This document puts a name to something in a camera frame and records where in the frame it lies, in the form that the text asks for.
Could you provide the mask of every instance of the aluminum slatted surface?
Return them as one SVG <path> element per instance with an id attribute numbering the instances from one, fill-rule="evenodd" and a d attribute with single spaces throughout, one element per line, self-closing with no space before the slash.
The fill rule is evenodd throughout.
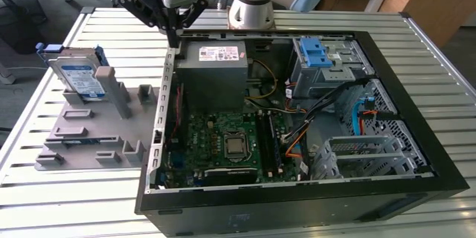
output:
<path id="1" fill-rule="evenodd" d="M 396 14 L 276 12 L 280 29 L 368 31 L 467 178 L 471 189 L 421 205 L 387 222 L 345 224 L 237 234 L 247 237 L 412 236 L 432 226 L 433 236 L 475 237 L 476 107 L 467 89 L 441 67 L 419 35 Z M 100 44 L 117 80 L 127 86 L 160 84 L 167 40 L 123 9 L 99 8 L 72 30 L 71 46 Z M 195 28 L 225 28 L 227 15 L 207 11 Z M 11 153 L 0 172 L 0 236 L 161 237 L 145 217 L 133 214 L 139 169 L 52 171 L 33 168 L 41 144 L 63 106 L 63 85 L 47 72 L 11 137 Z"/>

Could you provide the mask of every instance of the metal mesh panel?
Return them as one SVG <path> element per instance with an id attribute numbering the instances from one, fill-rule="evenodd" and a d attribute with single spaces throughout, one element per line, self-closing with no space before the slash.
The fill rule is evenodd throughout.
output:
<path id="1" fill-rule="evenodd" d="M 352 105 L 356 103 L 356 101 L 363 98 L 373 96 L 375 97 L 375 109 L 379 111 L 392 111 L 395 112 L 396 109 L 393 108 L 393 105 L 391 103 L 391 100 L 384 93 L 383 85 L 377 80 L 372 80 L 367 86 L 360 90 L 360 94 L 353 94 L 349 98 L 347 96 L 347 101 L 349 105 L 344 107 L 343 113 L 345 116 L 343 117 L 344 125 L 345 125 L 345 131 L 348 132 L 349 135 L 355 135 L 355 131 L 352 128 L 352 116 L 351 116 L 351 110 L 352 110 Z M 404 142 L 404 152 L 413 152 L 416 157 L 413 158 L 413 161 L 417 166 L 425 166 L 427 161 L 420 153 L 420 149 L 409 135 L 409 131 L 407 129 L 405 124 L 399 121 L 399 120 L 385 120 L 385 121 L 377 121 L 375 119 L 365 120 L 364 121 L 364 132 L 368 135 L 385 135 L 391 134 L 392 136 L 397 137 L 401 139 Z"/>

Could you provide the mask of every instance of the power supply label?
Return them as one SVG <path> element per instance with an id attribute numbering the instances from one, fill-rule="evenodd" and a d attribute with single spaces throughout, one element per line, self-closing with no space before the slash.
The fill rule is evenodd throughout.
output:
<path id="1" fill-rule="evenodd" d="M 101 84 L 95 78 L 95 70 L 88 65 L 63 65 L 63 73 L 75 88 L 76 92 L 84 98 L 101 98 L 105 95 Z"/>
<path id="2" fill-rule="evenodd" d="M 201 47 L 200 61 L 237 61 L 237 47 Z"/>

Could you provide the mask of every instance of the orange wire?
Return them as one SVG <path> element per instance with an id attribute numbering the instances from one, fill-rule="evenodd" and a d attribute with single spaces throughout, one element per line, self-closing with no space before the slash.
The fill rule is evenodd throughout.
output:
<path id="1" fill-rule="evenodd" d="M 305 134 L 305 132 L 307 132 L 308 129 L 309 129 L 309 127 L 307 127 L 307 128 L 304 129 L 304 131 L 299 134 L 297 139 L 293 141 L 293 143 L 291 144 L 288 150 L 285 151 L 285 154 L 284 154 L 285 156 L 289 155 L 289 152 L 291 152 L 292 148 L 295 147 L 295 145 L 296 145 L 297 141 L 300 140 L 300 138 L 304 136 L 304 134 Z"/>
<path id="2" fill-rule="evenodd" d="M 285 100 L 284 109 L 285 109 L 287 111 L 297 111 L 296 109 L 291 109 L 291 108 L 289 108 L 289 106 L 288 106 L 289 100 L 291 100 L 291 99 L 287 99 L 287 100 Z"/>
<path id="3" fill-rule="evenodd" d="M 364 119 L 360 119 L 359 126 L 360 126 L 360 135 L 364 135 Z"/>

